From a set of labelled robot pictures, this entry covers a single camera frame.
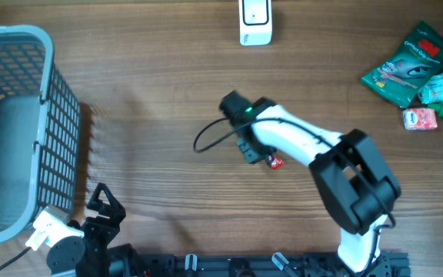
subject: light blue snack packet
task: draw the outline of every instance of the light blue snack packet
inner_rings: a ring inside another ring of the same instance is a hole
[[[418,90],[418,97],[423,104],[443,102],[443,73],[435,75]]]

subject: wooden table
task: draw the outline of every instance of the wooden table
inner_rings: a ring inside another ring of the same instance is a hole
[[[324,128],[368,132],[402,187],[398,227],[384,231],[381,247],[408,252],[415,276],[443,275],[443,120],[433,132],[406,131],[401,111],[359,81],[419,20],[443,34],[443,2],[276,1],[273,16],[271,44],[242,47],[235,1],[0,8],[0,25],[51,35],[83,102],[75,217],[84,220],[104,182],[127,210],[111,246],[176,255],[336,250],[339,227],[302,165],[246,165],[235,138],[192,152],[236,89]],[[229,129],[217,126],[200,143]],[[0,265],[28,236],[0,244]],[[49,275],[47,251],[0,276]]]

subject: green 3m package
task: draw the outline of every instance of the green 3m package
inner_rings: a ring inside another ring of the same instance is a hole
[[[420,22],[384,64],[372,69],[361,82],[380,96],[407,108],[418,90],[443,71],[443,38]]]

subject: small red item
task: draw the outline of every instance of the small red item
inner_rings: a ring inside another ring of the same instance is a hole
[[[432,108],[408,108],[403,111],[407,130],[432,130],[437,128],[435,110]]]
[[[269,165],[271,166],[271,169],[279,169],[283,165],[285,165],[285,162],[283,162],[283,160],[280,159],[280,157],[278,157],[277,155],[271,155],[269,157],[271,159],[271,163]]]

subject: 3m logo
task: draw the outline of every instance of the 3m logo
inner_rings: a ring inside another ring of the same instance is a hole
[[[423,48],[431,57],[435,57],[440,49],[435,47],[431,42],[429,42],[426,38],[423,38],[418,42],[418,45]]]

